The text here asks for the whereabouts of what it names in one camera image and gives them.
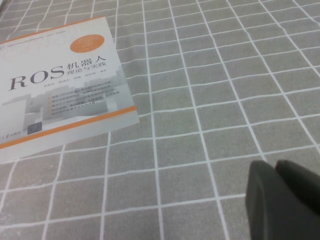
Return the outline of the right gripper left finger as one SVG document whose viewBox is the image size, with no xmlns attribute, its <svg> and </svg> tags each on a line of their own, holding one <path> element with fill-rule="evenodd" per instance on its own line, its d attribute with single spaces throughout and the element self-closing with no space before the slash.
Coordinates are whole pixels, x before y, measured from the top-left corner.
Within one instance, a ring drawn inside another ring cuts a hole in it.
<svg viewBox="0 0 320 240">
<path fill-rule="evenodd" d="M 276 167 L 262 160 L 250 164 L 245 206 L 252 240 L 320 238 L 320 215 L 296 198 Z"/>
</svg>

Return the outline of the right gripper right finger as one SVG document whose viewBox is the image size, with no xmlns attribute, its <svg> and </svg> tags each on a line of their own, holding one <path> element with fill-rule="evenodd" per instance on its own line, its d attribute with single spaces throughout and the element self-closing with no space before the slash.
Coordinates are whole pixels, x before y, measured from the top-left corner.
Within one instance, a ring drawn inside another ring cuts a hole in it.
<svg viewBox="0 0 320 240">
<path fill-rule="evenodd" d="M 311 170 L 289 160 L 278 160 L 276 172 L 295 197 L 320 215 L 320 176 Z"/>
</svg>

